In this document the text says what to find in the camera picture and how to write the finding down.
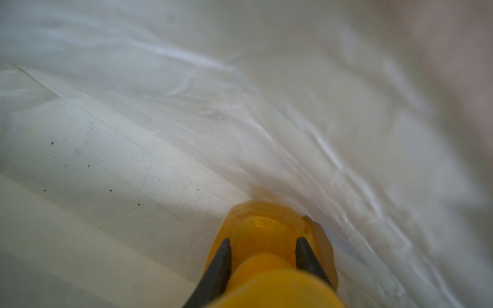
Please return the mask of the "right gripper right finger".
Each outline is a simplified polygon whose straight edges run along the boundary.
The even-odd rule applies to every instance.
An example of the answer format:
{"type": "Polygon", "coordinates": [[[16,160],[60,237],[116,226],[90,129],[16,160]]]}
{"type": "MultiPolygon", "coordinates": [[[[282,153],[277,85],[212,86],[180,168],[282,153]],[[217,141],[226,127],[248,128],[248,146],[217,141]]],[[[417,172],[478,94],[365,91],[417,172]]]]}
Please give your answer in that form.
{"type": "Polygon", "coordinates": [[[326,272],[322,268],[321,263],[305,237],[298,237],[296,240],[295,262],[298,270],[308,272],[320,278],[333,288],[333,284],[326,275],[326,272]]]}

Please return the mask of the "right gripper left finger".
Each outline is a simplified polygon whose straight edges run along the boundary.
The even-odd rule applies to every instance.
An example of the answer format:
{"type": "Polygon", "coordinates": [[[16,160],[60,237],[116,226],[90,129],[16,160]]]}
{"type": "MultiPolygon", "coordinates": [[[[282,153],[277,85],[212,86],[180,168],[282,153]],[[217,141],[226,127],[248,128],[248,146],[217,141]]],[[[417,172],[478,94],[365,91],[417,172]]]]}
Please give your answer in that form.
{"type": "Polygon", "coordinates": [[[225,292],[232,272],[232,248],[224,239],[214,254],[200,282],[183,305],[184,308],[205,307],[225,292]]]}

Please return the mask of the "orange pump dish soap bottle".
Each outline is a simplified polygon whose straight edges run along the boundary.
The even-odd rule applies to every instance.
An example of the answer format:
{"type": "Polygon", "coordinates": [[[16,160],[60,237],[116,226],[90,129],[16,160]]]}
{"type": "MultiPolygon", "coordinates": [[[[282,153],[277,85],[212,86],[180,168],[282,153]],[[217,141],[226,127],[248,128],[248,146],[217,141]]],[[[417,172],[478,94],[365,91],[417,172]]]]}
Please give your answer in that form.
{"type": "Polygon", "coordinates": [[[286,205],[249,201],[226,215],[204,273],[222,241],[232,248],[232,272],[222,296],[205,307],[343,307],[333,246],[322,227],[286,205]],[[333,288],[297,269],[295,247],[305,237],[333,288]]]}

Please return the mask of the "cream canvas shopping bag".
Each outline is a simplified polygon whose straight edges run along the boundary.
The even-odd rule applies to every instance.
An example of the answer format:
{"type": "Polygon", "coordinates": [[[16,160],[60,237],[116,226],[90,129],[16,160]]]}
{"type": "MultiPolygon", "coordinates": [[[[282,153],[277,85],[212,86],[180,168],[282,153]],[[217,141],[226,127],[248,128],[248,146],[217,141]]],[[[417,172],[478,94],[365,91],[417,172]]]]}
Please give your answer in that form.
{"type": "Polygon", "coordinates": [[[492,166],[364,1],[2,1],[1,305],[179,307],[290,206],[349,307],[491,307],[492,166]]]}

